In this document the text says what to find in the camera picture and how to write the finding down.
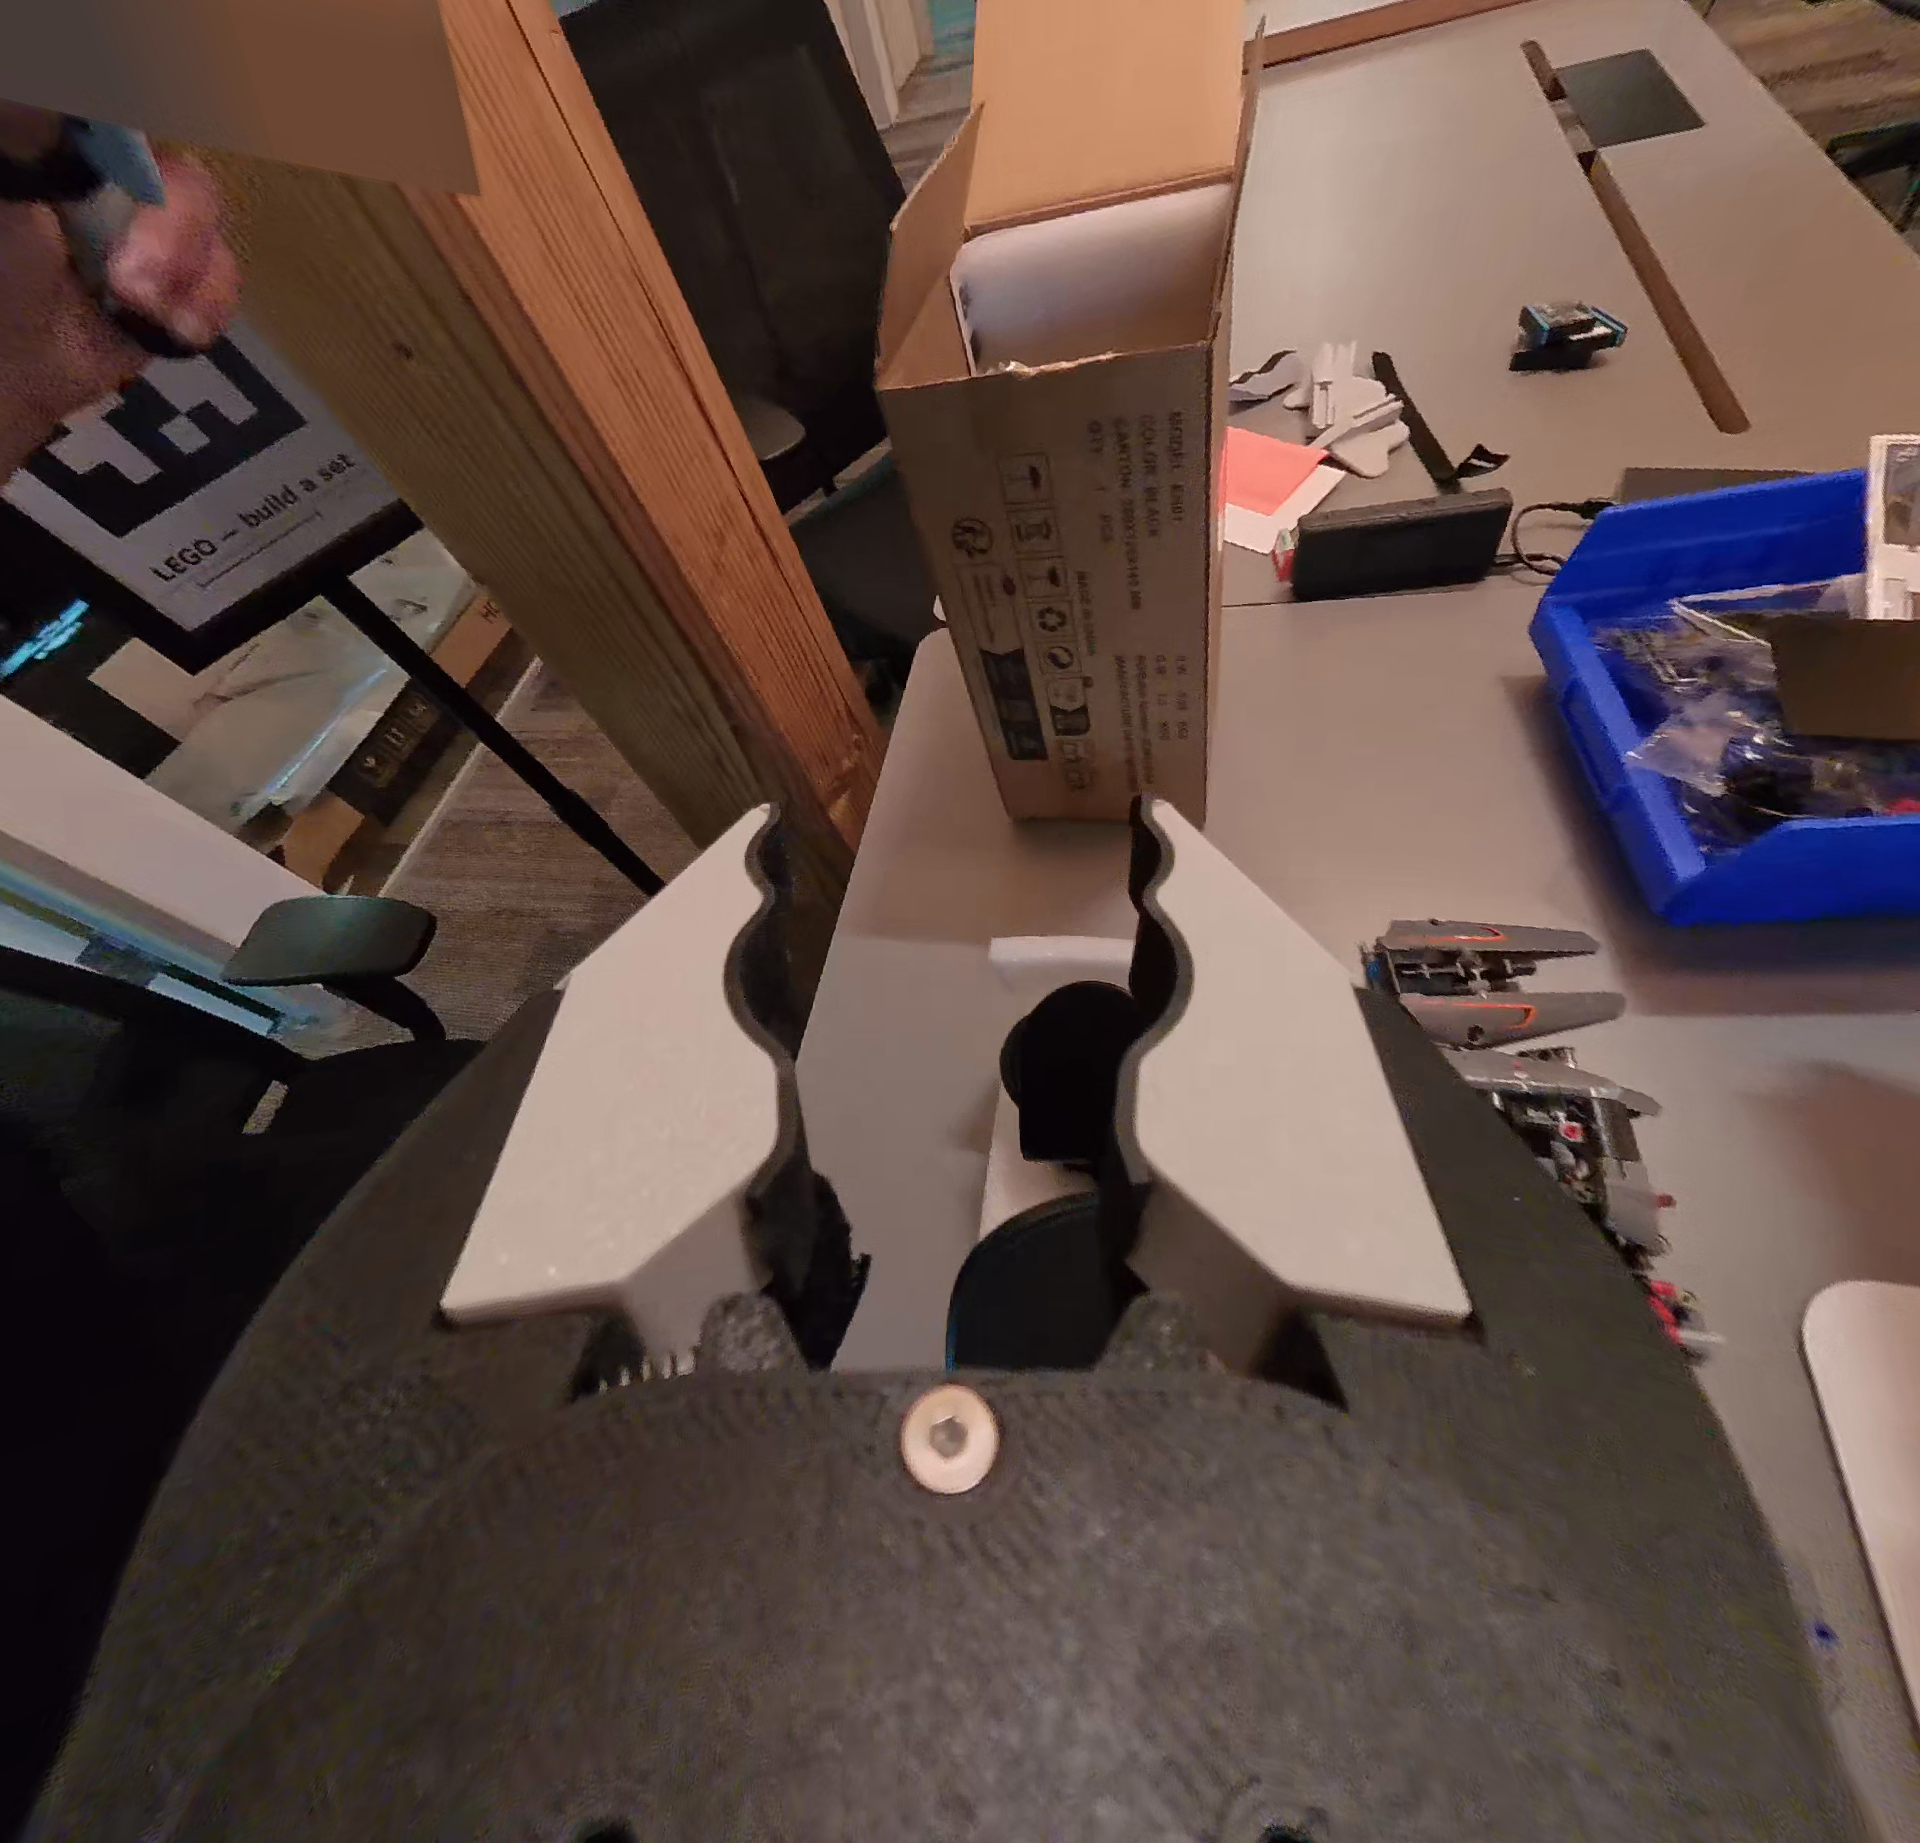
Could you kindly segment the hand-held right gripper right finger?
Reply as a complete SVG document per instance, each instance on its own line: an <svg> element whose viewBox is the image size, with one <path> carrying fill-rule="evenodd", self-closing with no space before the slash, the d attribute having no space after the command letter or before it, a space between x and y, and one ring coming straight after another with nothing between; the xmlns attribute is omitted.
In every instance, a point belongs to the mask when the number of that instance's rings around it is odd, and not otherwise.
<svg viewBox="0 0 1920 1843"><path fill-rule="evenodd" d="M1303 1313L1465 1326L1351 969L1167 800L1135 800L1128 877L1143 1032L1117 1067L1126 1266L1240 1376Z"/></svg>

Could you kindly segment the black packaged device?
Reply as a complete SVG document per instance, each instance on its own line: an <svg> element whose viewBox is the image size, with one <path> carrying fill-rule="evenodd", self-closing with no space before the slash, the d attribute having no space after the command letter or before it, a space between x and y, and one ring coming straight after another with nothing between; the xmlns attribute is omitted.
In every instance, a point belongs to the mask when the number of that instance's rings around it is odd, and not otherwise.
<svg viewBox="0 0 1920 1843"><path fill-rule="evenodd" d="M1117 1085L1145 1032L1130 990L1050 990L1008 1034L979 1233L948 1299L948 1368L1077 1373L1145 1295L1141 1199L1117 1148Z"/></svg>

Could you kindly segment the white foam base block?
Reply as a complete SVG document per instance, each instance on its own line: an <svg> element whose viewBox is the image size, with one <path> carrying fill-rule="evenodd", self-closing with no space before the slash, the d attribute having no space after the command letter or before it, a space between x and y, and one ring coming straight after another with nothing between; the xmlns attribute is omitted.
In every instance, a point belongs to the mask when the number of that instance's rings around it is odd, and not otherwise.
<svg viewBox="0 0 1920 1843"><path fill-rule="evenodd" d="M991 968L1018 1008L996 1055L978 1244L1095 1190L1122 1066L1146 1028L1131 939L999 938Z"/></svg>

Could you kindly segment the brown cardboard box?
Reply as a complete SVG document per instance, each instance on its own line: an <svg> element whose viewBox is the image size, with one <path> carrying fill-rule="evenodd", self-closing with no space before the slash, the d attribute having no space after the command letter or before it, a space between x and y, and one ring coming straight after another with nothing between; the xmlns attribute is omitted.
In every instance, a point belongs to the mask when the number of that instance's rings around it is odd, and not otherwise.
<svg viewBox="0 0 1920 1843"><path fill-rule="evenodd" d="M877 400L1008 815L1203 821L1221 619L1246 0L978 0L973 105L891 230ZM1225 183L1200 343L969 372L949 271L1010 225Z"/></svg>

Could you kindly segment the person's left forearm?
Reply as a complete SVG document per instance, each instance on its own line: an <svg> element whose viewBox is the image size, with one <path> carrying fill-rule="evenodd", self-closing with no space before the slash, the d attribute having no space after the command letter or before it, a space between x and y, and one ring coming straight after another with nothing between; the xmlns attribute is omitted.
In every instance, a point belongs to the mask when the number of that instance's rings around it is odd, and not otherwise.
<svg viewBox="0 0 1920 1843"><path fill-rule="evenodd" d="M2 481L32 461L67 416L134 382L147 357L85 291L57 220L2 209Z"/></svg>

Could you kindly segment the grey lego wing assembly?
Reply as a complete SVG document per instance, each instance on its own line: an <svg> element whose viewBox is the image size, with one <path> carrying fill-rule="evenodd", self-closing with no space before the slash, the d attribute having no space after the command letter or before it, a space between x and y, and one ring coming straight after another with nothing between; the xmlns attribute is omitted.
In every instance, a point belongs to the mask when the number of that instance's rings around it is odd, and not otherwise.
<svg viewBox="0 0 1920 1843"><path fill-rule="evenodd" d="M1408 917L1360 953L1360 973L1368 986L1401 1000L1498 1000L1544 962L1596 954L1596 939L1577 928Z"/></svg>
<svg viewBox="0 0 1920 1843"><path fill-rule="evenodd" d="M1612 990L1544 993L1540 996L1441 996L1405 993L1401 1008L1443 1049L1483 1052L1531 1049L1544 1040L1596 1028L1625 1014Z"/></svg>

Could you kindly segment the person's left hand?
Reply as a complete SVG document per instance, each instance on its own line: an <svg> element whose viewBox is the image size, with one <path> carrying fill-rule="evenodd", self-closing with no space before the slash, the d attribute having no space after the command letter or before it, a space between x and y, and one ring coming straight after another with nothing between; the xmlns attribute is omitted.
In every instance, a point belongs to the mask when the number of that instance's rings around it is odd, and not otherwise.
<svg viewBox="0 0 1920 1843"><path fill-rule="evenodd" d="M141 350L180 359L217 343L238 312L227 207L203 167L158 155L164 197L138 207L107 267L107 320Z"/></svg>

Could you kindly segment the black white marker sign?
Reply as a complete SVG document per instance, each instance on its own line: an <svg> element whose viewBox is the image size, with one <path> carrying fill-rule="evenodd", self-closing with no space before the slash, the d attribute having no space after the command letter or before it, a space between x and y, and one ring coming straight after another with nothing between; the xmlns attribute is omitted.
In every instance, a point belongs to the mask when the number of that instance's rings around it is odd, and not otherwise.
<svg viewBox="0 0 1920 1843"><path fill-rule="evenodd" d="M143 639L219 656L423 531L317 390L246 321L69 416L5 484L12 560Z"/></svg>

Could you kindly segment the wooden pillar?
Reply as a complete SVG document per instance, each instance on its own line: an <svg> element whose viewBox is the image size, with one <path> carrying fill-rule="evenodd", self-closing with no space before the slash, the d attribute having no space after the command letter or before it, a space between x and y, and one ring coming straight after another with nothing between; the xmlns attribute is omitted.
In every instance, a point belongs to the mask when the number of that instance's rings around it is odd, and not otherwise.
<svg viewBox="0 0 1920 1843"><path fill-rule="evenodd" d="M697 843L829 939L883 740L549 0L439 0L477 195L214 155L246 312Z"/></svg>

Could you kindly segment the black rectangular device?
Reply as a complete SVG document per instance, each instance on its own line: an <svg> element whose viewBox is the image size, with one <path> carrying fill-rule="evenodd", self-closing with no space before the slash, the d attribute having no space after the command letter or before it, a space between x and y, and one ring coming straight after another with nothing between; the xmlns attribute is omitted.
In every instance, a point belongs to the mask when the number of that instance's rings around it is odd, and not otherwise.
<svg viewBox="0 0 1920 1843"><path fill-rule="evenodd" d="M1291 560L1291 600L1368 600L1483 583L1516 512L1502 490L1303 516Z"/></svg>

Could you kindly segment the grey chair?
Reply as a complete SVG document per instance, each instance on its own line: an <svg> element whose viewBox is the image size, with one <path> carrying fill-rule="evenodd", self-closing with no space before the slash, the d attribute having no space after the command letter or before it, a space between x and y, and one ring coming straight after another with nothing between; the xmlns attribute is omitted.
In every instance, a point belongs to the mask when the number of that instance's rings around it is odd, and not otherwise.
<svg viewBox="0 0 1920 1843"><path fill-rule="evenodd" d="M880 437L832 467L843 449L811 435L800 416L751 390L730 390L730 401L849 661L889 662L905 679L936 628L936 594L891 444Z"/></svg>

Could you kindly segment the brown cardboard piece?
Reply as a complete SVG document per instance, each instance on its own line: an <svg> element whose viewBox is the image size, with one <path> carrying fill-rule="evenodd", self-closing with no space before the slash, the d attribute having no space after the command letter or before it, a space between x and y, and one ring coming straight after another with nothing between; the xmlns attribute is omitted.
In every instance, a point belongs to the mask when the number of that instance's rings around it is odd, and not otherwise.
<svg viewBox="0 0 1920 1843"><path fill-rule="evenodd" d="M1792 736L1918 744L1918 625L1783 616L1768 628L1774 686Z"/></svg>

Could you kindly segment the small blue device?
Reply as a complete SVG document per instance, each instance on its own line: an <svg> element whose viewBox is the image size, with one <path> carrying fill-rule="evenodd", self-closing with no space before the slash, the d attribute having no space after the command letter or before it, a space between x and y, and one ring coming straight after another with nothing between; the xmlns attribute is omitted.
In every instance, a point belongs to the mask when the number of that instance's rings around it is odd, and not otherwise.
<svg viewBox="0 0 1920 1843"><path fill-rule="evenodd" d="M1519 312L1512 373L1585 372L1625 345L1622 320L1585 303L1529 303Z"/></svg>

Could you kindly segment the white printed sheet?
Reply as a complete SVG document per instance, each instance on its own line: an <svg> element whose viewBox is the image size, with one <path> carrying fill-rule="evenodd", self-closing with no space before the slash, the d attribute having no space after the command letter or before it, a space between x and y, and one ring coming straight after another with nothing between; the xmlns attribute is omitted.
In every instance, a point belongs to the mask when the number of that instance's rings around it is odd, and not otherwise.
<svg viewBox="0 0 1920 1843"><path fill-rule="evenodd" d="M1918 617L1918 435L1870 440L1864 495L1860 616Z"/></svg>

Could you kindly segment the black square pad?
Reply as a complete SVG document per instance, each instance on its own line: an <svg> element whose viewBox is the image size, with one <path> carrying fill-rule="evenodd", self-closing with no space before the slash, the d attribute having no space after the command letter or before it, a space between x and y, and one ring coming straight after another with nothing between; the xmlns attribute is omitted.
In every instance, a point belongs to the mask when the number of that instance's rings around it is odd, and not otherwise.
<svg viewBox="0 0 1920 1843"><path fill-rule="evenodd" d="M1620 151L1707 127L1663 60L1647 47L1563 65L1553 73L1580 151Z"/></svg>

